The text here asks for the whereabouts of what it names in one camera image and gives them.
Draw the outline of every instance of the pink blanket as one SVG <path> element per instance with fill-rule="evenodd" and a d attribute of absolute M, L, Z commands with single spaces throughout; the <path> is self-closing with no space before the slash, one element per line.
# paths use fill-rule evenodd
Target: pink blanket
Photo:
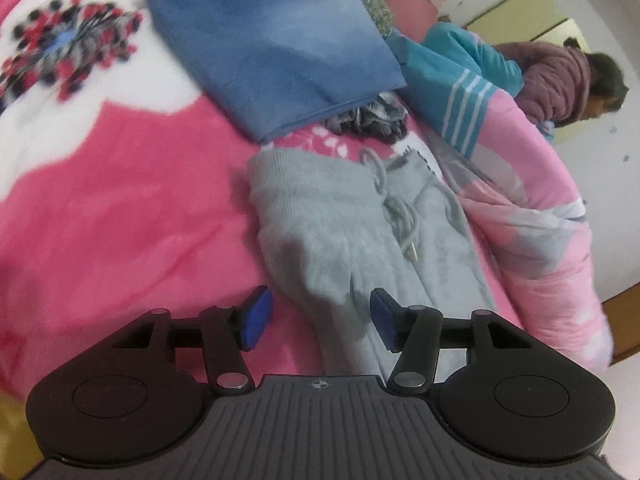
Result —
<path fill-rule="evenodd" d="M 15 24 L 49 1 L 0 1 L 0 61 L 15 55 Z M 94 70 L 66 102 L 36 85 L 0 116 L 0 388 L 20 397 L 150 308 L 192 316 L 269 284 L 246 182 L 258 147 L 201 94 L 143 14 L 129 62 Z M 319 126 L 279 143 L 348 158 L 362 146 Z M 482 261 L 500 312 L 516 320 Z M 245 357 L 256 380 L 322 372 L 310 323 L 278 294 Z"/>
<path fill-rule="evenodd" d="M 593 288 L 591 229 L 558 154 L 502 90 L 469 160 L 435 133 L 429 138 L 527 332 L 589 370 L 608 367 L 613 341 Z"/>

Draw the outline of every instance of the drawstring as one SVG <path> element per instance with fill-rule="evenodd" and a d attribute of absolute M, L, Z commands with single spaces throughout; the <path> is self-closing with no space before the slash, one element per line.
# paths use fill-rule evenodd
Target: drawstring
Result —
<path fill-rule="evenodd" d="M 386 185 L 386 168 L 376 152 L 370 148 L 363 148 L 360 152 L 360 163 L 364 166 L 372 166 L 376 175 L 376 190 L 384 198 L 384 204 L 392 217 L 394 235 L 398 240 L 402 254 L 405 254 L 412 262 L 418 261 L 418 253 L 415 249 L 415 241 L 420 229 L 418 213 L 413 204 L 389 194 Z"/>

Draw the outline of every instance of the bed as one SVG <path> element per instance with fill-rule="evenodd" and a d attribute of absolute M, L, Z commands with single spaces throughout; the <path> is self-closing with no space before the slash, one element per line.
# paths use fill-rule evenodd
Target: bed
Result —
<path fill-rule="evenodd" d="M 15 25 L 51 1 L 0 1 L 0 61 L 14 53 Z M 189 317 L 271 285 L 248 199 L 246 165 L 259 147 L 189 78 L 142 0 L 91 1 L 141 13 L 130 59 L 91 74 L 70 98 L 34 86 L 0 116 L 0 390 L 17 399 L 149 309 Z M 407 125 L 393 147 L 320 124 L 274 145 L 350 160 L 364 146 L 381 158 L 413 149 L 437 168 L 424 142 L 430 130 L 411 116 Z M 472 229 L 498 313 L 520 325 Z M 177 359 L 202 377 L 197 355 Z M 273 319 L 246 361 L 255 381 L 323 372 L 311 323 L 277 290 Z"/>

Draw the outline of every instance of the blue towel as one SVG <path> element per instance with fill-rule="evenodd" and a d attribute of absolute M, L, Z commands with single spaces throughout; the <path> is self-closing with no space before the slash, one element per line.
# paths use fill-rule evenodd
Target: blue towel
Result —
<path fill-rule="evenodd" d="M 158 33 L 257 142 L 403 87 L 360 0 L 147 0 Z"/>

